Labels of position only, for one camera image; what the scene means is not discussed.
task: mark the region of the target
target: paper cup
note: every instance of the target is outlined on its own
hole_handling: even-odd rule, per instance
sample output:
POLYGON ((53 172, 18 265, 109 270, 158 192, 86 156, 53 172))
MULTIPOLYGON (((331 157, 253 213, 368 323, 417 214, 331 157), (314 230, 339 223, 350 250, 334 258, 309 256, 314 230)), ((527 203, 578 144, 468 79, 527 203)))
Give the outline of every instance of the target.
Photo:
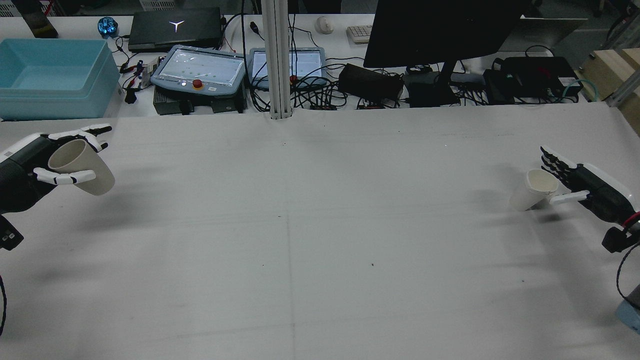
POLYGON ((93 170, 95 179, 76 184, 80 189, 92 194, 102 195, 115 184, 115 178, 102 158, 82 140, 71 140, 62 145, 49 158, 49 168, 60 174, 82 170, 93 170))
POLYGON ((527 171, 524 181, 509 199, 511 207, 525 211, 558 190, 559 181, 542 169, 527 171))

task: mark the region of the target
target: desk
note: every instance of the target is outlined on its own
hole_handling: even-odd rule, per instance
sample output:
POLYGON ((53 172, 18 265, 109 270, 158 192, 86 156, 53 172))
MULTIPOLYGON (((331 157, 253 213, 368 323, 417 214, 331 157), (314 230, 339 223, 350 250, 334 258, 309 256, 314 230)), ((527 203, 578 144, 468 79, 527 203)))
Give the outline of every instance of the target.
MULTIPOLYGON (((3 122, 0 144, 95 122, 3 122)), ((507 205, 541 144, 640 193, 640 141, 602 102, 113 125, 109 193, 6 215, 26 240, 0 252, 2 360, 640 354, 609 224, 507 205)))
MULTIPOLYGON (((352 56, 364 57, 367 51, 366 44, 353 44, 350 42, 346 35, 346 28, 352 25, 372 24, 373 14, 331 14, 327 17, 333 22, 335 31, 332 34, 320 34, 314 29, 314 21, 318 15, 297 15, 295 26, 312 32, 312 36, 317 45, 325 48, 327 57, 332 58, 348 58, 352 56)), ((96 24, 100 17, 51 17, 50 20, 53 26, 58 30, 61 38, 88 38, 98 39, 101 38, 98 34, 96 24)), ((116 16, 114 19, 118 22, 120 28, 120 34, 129 34, 131 30, 131 16, 116 16)), ((262 27, 261 15, 248 15, 245 17, 245 33, 246 33, 246 49, 247 53, 251 48, 264 47, 264 42, 258 35, 253 33, 249 28, 249 23, 255 21, 260 29, 262 27)), ((227 28, 227 36, 230 45, 237 52, 242 53, 242 27, 240 18, 234 19, 227 28)), ((24 38, 33 37, 29 28, 26 26, 22 18, 1 18, 0 19, 0 40, 4 38, 24 38)), ((296 44, 298 47, 310 47, 314 46, 309 38, 309 35, 301 32, 295 32, 296 44)), ((112 50, 116 50, 115 41, 109 39, 109 46, 112 50)), ((230 51, 229 46, 225 44, 224 51, 230 51)), ((145 62, 152 61, 157 58, 159 53, 143 53, 137 55, 130 65, 134 65, 137 60, 144 60, 145 62)), ((491 67, 493 59, 496 57, 506 58, 508 56, 521 56, 523 53, 509 52, 509 53, 497 53, 491 56, 485 56, 482 58, 465 60, 465 66, 469 72, 476 74, 482 74, 483 71, 491 67)), ((114 53, 114 59, 116 64, 122 64, 127 58, 122 53, 114 53)), ((328 63, 352 63, 354 65, 362 66, 362 60, 337 60, 328 61, 328 63)), ((391 68, 387 69, 392 72, 403 73, 404 68, 391 68)), ((339 70, 329 70, 329 73, 338 76, 339 70)), ((120 83, 123 83, 128 76, 123 76, 120 83)), ((111 113, 115 117, 143 117, 157 115, 153 107, 153 89, 147 89, 145 91, 137 93, 138 101, 135 104, 124 104, 124 101, 117 100, 117 105, 112 106, 114 108, 111 113)), ((261 95, 268 99, 269 94, 267 92, 261 93, 261 95)), ((349 97, 348 105, 345 109, 355 109, 358 98, 349 97)), ((256 109, 249 103, 247 112, 256 112, 256 109)), ((195 114, 211 114, 210 108, 200 106, 196 109, 195 114)))

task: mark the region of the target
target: computer mouse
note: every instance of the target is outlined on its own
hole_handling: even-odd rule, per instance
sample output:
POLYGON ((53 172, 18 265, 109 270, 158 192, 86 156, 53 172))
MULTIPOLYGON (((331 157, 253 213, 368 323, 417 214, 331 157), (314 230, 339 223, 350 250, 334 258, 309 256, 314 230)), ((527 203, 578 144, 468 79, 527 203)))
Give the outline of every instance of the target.
POLYGON ((103 38, 116 37, 118 34, 118 23, 110 16, 105 16, 98 20, 98 32, 103 38))
POLYGON ((320 16, 316 20, 316 31, 320 34, 333 33, 333 24, 326 18, 326 16, 320 16))

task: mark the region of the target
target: laptop logo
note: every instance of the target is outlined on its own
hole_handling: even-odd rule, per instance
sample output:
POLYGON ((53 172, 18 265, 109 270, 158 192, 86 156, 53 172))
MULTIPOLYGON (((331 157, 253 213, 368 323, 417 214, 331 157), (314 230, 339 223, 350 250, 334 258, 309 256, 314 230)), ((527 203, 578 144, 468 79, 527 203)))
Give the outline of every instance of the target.
POLYGON ((173 24, 173 26, 175 26, 175 32, 178 32, 178 25, 182 24, 184 22, 184 20, 180 21, 180 22, 169 22, 169 24, 173 24))

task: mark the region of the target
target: computer monitor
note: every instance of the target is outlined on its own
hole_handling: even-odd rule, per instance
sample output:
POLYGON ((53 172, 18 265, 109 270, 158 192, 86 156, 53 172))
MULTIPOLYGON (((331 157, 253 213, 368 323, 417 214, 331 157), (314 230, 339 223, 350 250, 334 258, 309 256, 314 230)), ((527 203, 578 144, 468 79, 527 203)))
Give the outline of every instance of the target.
POLYGON ((444 62, 432 83, 408 87, 412 106, 458 102, 449 80, 458 60, 498 51, 531 0, 378 0, 365 67, 444 62))

